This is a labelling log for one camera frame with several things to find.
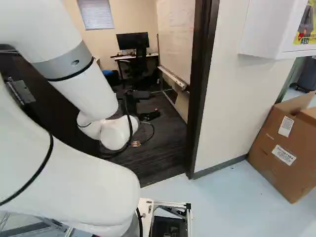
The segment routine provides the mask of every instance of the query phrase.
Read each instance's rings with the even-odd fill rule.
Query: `poster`
[[[316,44],[316,0],[309,0],[293,44]]]

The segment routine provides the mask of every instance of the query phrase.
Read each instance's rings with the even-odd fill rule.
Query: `white label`
[[[272,150],[272,154],[284,163],[286,163],[287,165],[291,165],[296,160],[296,157],[294,155],[287,152],[279,145],[276,145],[276,147]]]
[[[284,137],[288,137],[290,135],[293,124],[294,124],[293,119],[289,118],[288,116],[284,116],[281,126],[278,129],[278,134]]]

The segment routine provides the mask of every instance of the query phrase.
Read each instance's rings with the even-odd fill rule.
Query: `baseboard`
[[[198,172],[196,172],[196,173],[193,174],[193,179],[198,179],[198,178],[200,178],[200,177],[203,177],[203,176],[205,176],[205,175],[208,175],[208,174],[210,174],[210,173],[213,173],[213,172],[215,172],[215,171],[217,171],[217,170],[224,169],[224,168],[226,168],[226,167],[228,167],[228,166],[231,166],[231,165],[233,165],[233,164],[239,163],[239,162],[245,160],[245,159],[247,158],[247,155],[248,155],[248,154],[245,154],[245,155],[242,155],[242,156],[240,156],[240,157],[236,157],[236,158],[234,158],[234,159],[228,160],[228,161],[226,161],[226,162],[224,162],[224,163],[218,164],[218,165],[216,165],[216,166],[213,166],[213,167],[210,167],[210,168],[207,168],[207,169],[200,170],[200,171],[198,171]]]

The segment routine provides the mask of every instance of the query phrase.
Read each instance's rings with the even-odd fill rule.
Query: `computer monitor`
[[[148,32],[117,34],[120,50],[149,48]]]

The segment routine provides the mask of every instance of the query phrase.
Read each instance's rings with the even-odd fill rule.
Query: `whiteboard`
[[[160,64],[190,84],[195,0],[157,0]]]

